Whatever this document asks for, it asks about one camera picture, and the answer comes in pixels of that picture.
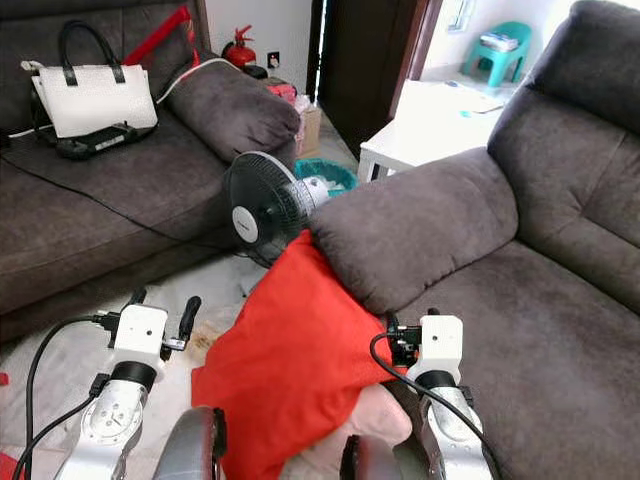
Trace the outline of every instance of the white side table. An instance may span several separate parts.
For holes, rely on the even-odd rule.
[[[500,111],[463,116],[447,88],[406,82],[396,118],[360,145],[358,180],[377,178],[487,144]]]

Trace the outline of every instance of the cardboard box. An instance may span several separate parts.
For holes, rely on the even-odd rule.
[[[303,132],[298,143],[298,158],[313,158],[320,156],[320,122],[322,111],[317,107],[307,108],[300,115]]]

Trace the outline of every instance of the black wire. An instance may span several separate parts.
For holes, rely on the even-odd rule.
[[[497,479],[502,480],[502,472],[500,470],[500,465],[498,464],[498,459],[496,455],[493,453],[493,449],[491,448],[491,445],[489,445],[489,442],[486,440],[486,438],[484,437],[482,432],[478,429],[478,427],[476,427],[475,424],[471,420],[469,420],[464,413],[458,410],[455,407],[455,405],[445,400],[440,395],[436,395],[430,390],[424,388],[422,385],[419,385],[413,380],[405,377],[401,373],[396,372],[393,368],[387,365],[376,353],[376,344],[383,338],[391,338],[391,335],[389,335],[388,333],[380,333],[375,337],[373,337],[371,339],[371,343],[369,343],[369,352],[371,353],[371,356],[373,357],[375,362],[378,365],[380,365],[387,373],[389,373],[390,375],[393,375],[395,378],[397,378],[401,382],[409,385],[410,387],[414,388],[417,392],[420,392],[423,395],[426,395],[431,400],[438,402],[444,407],[446,407],[451,413],[453,413],[456,417],[458,417],[460,421],[462,421],[462,423],[464,423],[467,427],[469,427],[469,430],[471,430],[474,433],[474,435],[478,437],[478,439],[480,440],[480,443],[482,443],[485,450],[487,451],[487,454],[491,458],[491,462],[493,463]]]
[[[206,244],[206,243],[199,243],[199,242],[194,242],[192,240],[186,240],[186,239],[183,239],[183,238],[174,237],[173,235],[169,235],[168,233],[165,233],[165,232],[163,232],[161,230],[158,230],[158,229],[156,229],[154,227],[146,225],[146,224],[140,222],[139,220],[136,220],[135,218],[131,217],[130,215],[127,215],[126,213],[123,213],[120,210],[118,210],[117,208],[109,205],[105,201],[100,200],[97,197],[94,197],[90,193],[84,192],[84,191],[79,190],[79,189],[74,188],[74,187],[70,187],[68,185],[64,185],[62,183],[56,182],[55,180],[47,178],[47,177],[45,177],[43,175],[40,175],[40,174],[35,173],[35,172],[32,172],[31,170],[27,170],[26,168],[17,165],[16,163],[12,162],[11,160],[8,160],[3,155],[0,155],[0,159],[4,160],[7,164],[11,165],[13,168],[15,168],[16,170],[21,171],[22,173],[26,173],[27,175],[30,175],[30,176],[32,176],[34,178],[42,180],[43,182],[49,183],[49,184],[51,184],[51,185],[53,185],[55,187],[61,188],[62,190],[67,190],[69,192],[72,192],[72,193],[75,193],[77,195],[80,195],[80,196],[82,196],[84,198],[87,198],[87,199],[91,200],[92,202],[95,202],[98,205],[106,208],[110,212],[113,212],[116,215],[124,218],[125,220],[128,220],[129,222],[133,223],[137,227],[140,227],[140,228],[148,230],[148,231],[150,231],[152,233],[155,233],[156,235],[158,235],[160,237],[167,238],[167,239],[172,240],[172,241],[177,242],[177,243],[186,243],[186,244],[194,245],[196,247],[209,248],[209,249],[212,249],[212,250],[216,251],[217,253],[232,253],[232,255],[234,255],[236,257],[249,258],[247,255],[241,255],[241,254],[237,254],[235,252],[230,252],[229,248],[221,248],[221,247],[218,247],[218,246],[215,246],[215,245],[209,245],[209,244]]]
[[[31,367],[29,368],[29,375],[27,376],[27,393],[26,393],[26,416],[27,416],[27,445],[29,445],[33,441],[33,382],[36,376],[36,370],[38,369],[38,363],[40,363],[40,358],[44,353],[44,349],[47,348],[47,345],[51,341],[51,339],[62,330],[67,325],[71,325],[74,323],[81,322],[91,322],[93,321],[93,316],[86,317],[78,317],[71,318],[69,320],[63,320],[58,323],[55,327],[53,327],[49,333],[44,337],[38,350],[36,350],[36,354],[31,361]],[[24,478],[25,480],[31,480],[31,454],[28,454],[26,457],[26,463],[24,468]]]
[[[22,455],[20,456],[20,460],[18,460],[18,464],[16,465],[16,469],[13,471],[13,477],[11,477],[12,480],[20,480],[20,472],[22,470],[22,467],[25,465],[25,463],[27,461],[27,458],[31,457],[31,453],[33,452],[33,449],[38,444],[38,442],[40,440],[42,440],[47,433],[49,433],[55,427],[60,425],[66,419],[74,416],[76,413],[78,413],[81,410],[83,410],[84,408],[86,408],[86,406],[89,405],[93,401],[94,398],[95,398],[95,396],[90,396],[89,398],[87,398],[84,402],[82,402],[80,405],[78,405],[74,409],[69,410],[67,413],[65,413],[61,417],[55,419],[49,425],[44,427],[42,429],[42,431],[38,435],[36,435],[36,437],[31,442],[29,442],[27,444],[27,446],[24,449],[24,452],[22,452]]]

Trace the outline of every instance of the electric fan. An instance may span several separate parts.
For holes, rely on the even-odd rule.
[[[322,179],[296,180],[282,163],[262,152],[236,157],[225,182],[235,231],[249,257],[265,268],[307,226],[313,209],[329,200]]]

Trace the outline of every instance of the sofa backrest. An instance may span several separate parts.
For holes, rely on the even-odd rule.
[[[60,65],[57,39],[67,20],[95,27],[122,60],[184,4],[194,19],[197,45],[209,48],[204,0],[0,0],[0,129],[13,133],[31,128],[31,81],[20,62]],[[161,58],[153,58],[148,68],[152,94],[164,87],[176,63],[189,60],[187,47],[171,37],[163,43]],[[97,44],[83,30],[74,31],[68,53],[74,65],[104,63]]]
[[[640,314],[640,12],[581,1],[489,141],[518,237]]]

